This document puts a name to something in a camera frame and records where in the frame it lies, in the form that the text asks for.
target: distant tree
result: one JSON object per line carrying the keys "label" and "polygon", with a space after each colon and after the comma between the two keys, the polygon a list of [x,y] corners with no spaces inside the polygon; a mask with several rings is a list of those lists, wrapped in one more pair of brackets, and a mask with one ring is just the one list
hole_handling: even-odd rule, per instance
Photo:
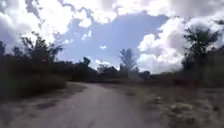
{"label": "distant tree", "polygon": [[99,67],[97,68],[97,71],[101,74],[106,72],[106,70],[109,68],[107,64],[100,64]]}
{"label": "distant tree", "polygon": [[14,56],[16,57],[21,57],[23,55],[23,52],[21,51],[21,49],[19,47],[14,47],[12,49]]}
{"label": "distant tree", "polygon": [[5,54],[5,44],[0,41],[0,59],[4,56]]}
{"label": "distant tree", "polygon": [[150,72],[149,71],[140,72],[139,75],[143,80],[147,80],[150,77]]}
{"label": "distant tree", "polygon": [[211,47],[218,36],[218,32],[212,32],[209,28],[186,29],[184,38],[190,43],[190,47],[186,47],[185,59],[182,61],[183,67],[189,69],[203,66],[207,61],[207,53],[212,50]]}
{"label": "distant tree", "polygon": [[132,71],[136,67],[136,59],[131,49],[122,49],[120,52],[121,70]]}
{"label": "distant tree", "polygon": [[83,63],[85,64],[85,65],[89,65],[90,64],[90,59],[88,59],[87,57],[83,57]]}

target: dirt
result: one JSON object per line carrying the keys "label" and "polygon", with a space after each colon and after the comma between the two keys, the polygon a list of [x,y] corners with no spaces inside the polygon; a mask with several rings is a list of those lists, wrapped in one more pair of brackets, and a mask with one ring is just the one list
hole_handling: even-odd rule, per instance
{"label": "dirt", "polygon": [[144,122],[128,96],[96,84],[79,85],[86,89],[66,98],[37,98],[20,107],[18,103],[11,105],[11,120],[5,128],[162,128],[155,118],[158,113],[152,113],[151,121]]}

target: tall tree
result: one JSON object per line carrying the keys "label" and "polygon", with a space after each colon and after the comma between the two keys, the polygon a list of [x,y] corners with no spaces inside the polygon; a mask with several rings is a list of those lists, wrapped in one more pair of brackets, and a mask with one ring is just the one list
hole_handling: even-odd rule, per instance
{"label": "tall tree", "polygon": [[212,32],[209,28],[195,27],[186,29],[184,38],[190,45],[186,48],[187,52],[182,62],[184,68],[203,66],[207,61],[207,53],[218,40],[218,36],[218,32]]}
{"label": "tall tree", "polygon": [[53,43],[46,43],[39,34],[33,32],[37,37],[36,41],[33,42],[28,37],[22,37],[22,43],[25,48],[25,54],[35,61],[54,61],[56,55],[63,50],[61,46],[55,46]]}
{"label": "tall tree", "polygon": [[133,51],[131,49],[122,49],[120,52],[121,58],[121,70],[132,71],[136,67],[136,59],[134,58]]}

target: ground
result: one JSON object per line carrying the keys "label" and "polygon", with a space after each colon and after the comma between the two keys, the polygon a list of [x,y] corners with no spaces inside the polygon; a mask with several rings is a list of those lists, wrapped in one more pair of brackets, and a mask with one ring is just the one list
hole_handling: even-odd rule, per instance
{"label": "ground", "polygon": [[5,115],[4,127],[162,128],[159,120],[145,122],[138,106],[121,92],[83,83],[69,83],[70,91],[77,85],[85,89],[63,96],[68,93],[67,89],[60,96],[57,94],[5,105],[5,111],[2,112]]}
{"label": "ground", "polygon": [[68,83],[51,94],[4,104],[0,128],[224,128],[223,92]]}

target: grass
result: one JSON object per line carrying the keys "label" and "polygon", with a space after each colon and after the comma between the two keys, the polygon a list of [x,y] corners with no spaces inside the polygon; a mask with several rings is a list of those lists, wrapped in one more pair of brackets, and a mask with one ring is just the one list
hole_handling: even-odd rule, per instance
{"label": "grass", "polygon": [[152,113],[170,128],[224,127],[224,89],[164,86],[118,86],[139,105],[145,120]]}

